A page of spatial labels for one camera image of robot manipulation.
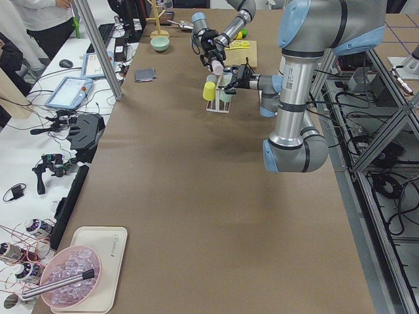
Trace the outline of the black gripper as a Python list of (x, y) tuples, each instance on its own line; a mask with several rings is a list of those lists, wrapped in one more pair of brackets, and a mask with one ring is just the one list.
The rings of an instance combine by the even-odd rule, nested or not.
[(226, 92), (235, 92), (237, 88), (250, 89), (250, 80), (255, 73), (250, 65), (232, 65), (227, 69), (227, 72), (232, 75), (232, 78), (225, 85)]
[(200, 61), (203, 66), (210, 67), (213, 60), (218, 60), (223, 64), (225, 68), (224, 61), (226, 59), (224, 46), (216, 38), (218, 37), (218, 32), (214, 29), (205, 29), (201, 34), (200, 44), (204, 51), (200, 55)]

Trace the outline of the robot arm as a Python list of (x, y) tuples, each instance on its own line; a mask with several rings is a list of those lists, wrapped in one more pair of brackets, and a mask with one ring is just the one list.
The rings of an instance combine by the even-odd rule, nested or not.
[(254, 1), (227, 1), (227, 3), (238, 13), (235, 19), (220, 33), (208, 26), (203, 12), (197, 12), (192, 16), (192, 44), (203, 50), (200, 60), (203, 66), (207, 67), (214, 75), (223, 73), (226, 60), (225, 49), (230, 46), (239, 31), (253, 20), (257, 10)]
[(306, 112), (312, 76), (324, 52), (336, 56), (364, 52), (384, 36), (386, 1), (291, 1), (278, 31), (285, 65), (282, 75), (240, 69), (232, 85), (262, 92), (260, 113), (276, 117), (263, 142), (271, 172), (312, 172), (326, 161), (328, 146)]

